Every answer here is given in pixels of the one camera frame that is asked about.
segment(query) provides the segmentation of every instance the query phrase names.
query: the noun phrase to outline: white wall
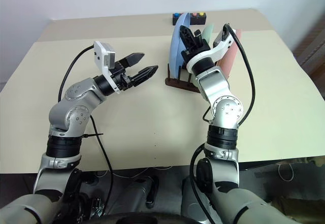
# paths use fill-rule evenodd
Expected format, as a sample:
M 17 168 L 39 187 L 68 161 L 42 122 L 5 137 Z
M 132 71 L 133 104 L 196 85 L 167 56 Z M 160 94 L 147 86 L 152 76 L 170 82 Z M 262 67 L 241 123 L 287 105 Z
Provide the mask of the white wall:
M 0 82 L 51 19 L 242 8 L 265 14 L 292 49 L 324 12 L 325 0 L 0 0 Z

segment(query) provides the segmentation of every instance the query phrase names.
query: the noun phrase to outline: blue plate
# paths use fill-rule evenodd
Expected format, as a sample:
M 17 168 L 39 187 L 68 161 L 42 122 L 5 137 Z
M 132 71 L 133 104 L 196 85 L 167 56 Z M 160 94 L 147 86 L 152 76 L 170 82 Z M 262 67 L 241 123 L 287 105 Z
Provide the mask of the blue plate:
M 179 37 L 179 28 L 181 25 L 189 27 L 190 15 L 189 13 L 183 13 L 177 20 L 175 29 L 172 36 L 171 48 L 169 51 L 169 69 L 171 76 L 178 77 L 178 67 L 182 66 L 184 59 L 181 52 L 185 50 L 185 46 Z

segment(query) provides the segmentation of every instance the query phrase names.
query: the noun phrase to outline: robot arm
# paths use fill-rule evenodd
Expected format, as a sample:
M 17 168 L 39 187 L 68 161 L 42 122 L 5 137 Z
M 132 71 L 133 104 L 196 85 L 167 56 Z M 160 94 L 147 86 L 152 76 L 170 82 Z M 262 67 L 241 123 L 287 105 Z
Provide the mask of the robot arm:
M 0 222 L 52 223 L 62 218 L 77 198 L 81 185 L 81 171 L 76 168 L 81 159 L 80 146 L 92 111 L 110 94 L 127 90 L 146 81 L 158 69 L 151 66 L 135 76 L 127 76 L 125 69 L 144 56 L 133 53 L 115 62 L 115 51 L 108 44 L 94 43 L 94 59 L 102 75 L 88 78 L 70 86 L 49 113 L 50 130 L 46 153 L 32 195 L 22 196 L 0 211 Z
M 202 40 L 199 30 L 194 36 L 187 27 L 180 27 L 180 37 L 186 47 L 182 56 L 187 71 L 194 74 L 199 91 L 210 104 L 213 116 L 209 120 L 207 142 L 204 144 L 205 158 L 199 160 L 197 165 L 196 183 L 224 224 L 296 223 L 257 195 L 239 188 L 236 145 L 238 120 L 242 116 L 243 106 L 231 93 L 220 67 L 214 65 L 234 42 L 229 28 L 227 24 L 223 27 L 214 48 L 210 49 L 207 42 Z

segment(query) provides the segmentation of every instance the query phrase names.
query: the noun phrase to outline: floor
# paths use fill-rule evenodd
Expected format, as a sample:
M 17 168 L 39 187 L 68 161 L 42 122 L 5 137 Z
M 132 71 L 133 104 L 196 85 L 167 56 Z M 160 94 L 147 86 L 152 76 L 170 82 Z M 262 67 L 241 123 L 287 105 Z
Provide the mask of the floor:
M 325 184 L 323 184 L 325 182 L 325 166 L 317 167 L 313 163 L 309 163 L 293 164 L 292 167 L 295 175 L 291 182 L 280 179 L 277 165 L 241 171 L 240 187 L 254 192 L 266 201 L 271 201 L 276 196 L 308 200 L 325 199 Z M 142 169 L 133 169 L 116 171 L 116 173 L 123 176 L 132 176 L 141 171 Z M 285 179 L 290 179 L 290 168 L 282 166 L 281 174 Z M 188 166 L 172 167 L 168 170 L 149 168 L 142 175 L 157 175 L 160 180 L 156 204 L 150 211 L 179 214 L 182 180 L 188 175 Z M 35 177 L 35 174 L 1 174 L 0 208 L 17 197 L 32 191 Z M 114 177 L 114 189 L 108 208 L 134 179 Z M 108 191 L 109 182 L 110 178 L 109 174 L 107 174 L 100 178 L 95 186 L 83 184 L 81 191 L 90 196 L 104 198 Z M 141 211 L 149 210 L 143 205 Z

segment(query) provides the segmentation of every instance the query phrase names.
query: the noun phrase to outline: table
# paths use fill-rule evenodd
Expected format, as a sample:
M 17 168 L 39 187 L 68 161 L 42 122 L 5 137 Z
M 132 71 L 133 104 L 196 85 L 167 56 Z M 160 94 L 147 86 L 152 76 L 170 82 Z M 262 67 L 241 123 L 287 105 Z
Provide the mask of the table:
M 325 154 L 325 102 L 290 50 L 256 10 L 208 12 L 213 39 L 225 22 L 241 28 L 241 42 L 256 85 L 256 100 L 239 128 L 239 161 L 267 161 Z M 192 26 L 195 30 L 201 26 Z M 46 150 L 48 114 L 72 59 L 94 40 L 114 47 L 117 59 L 132 52 L 144 58 L 127 73 L 159 65 L 141 86 L 113 94 L 93 112 L 114 169 L 188 165 L 206 140 L 208 107 L 200 94 L 165 85 L 173 26 L 171 14 L 53 21 L 33 44 L 0 93 L 0 172 L 37 172 Z M 66 82 L 99 74 L 93 53 L 85 53 Z M 240 53 L 229 83 L 247 110 L 249 77 Z M 91 123 L 86 133 L 93 133 Z M 107 165 L 95 137 L 83 140 L 84 171 Z

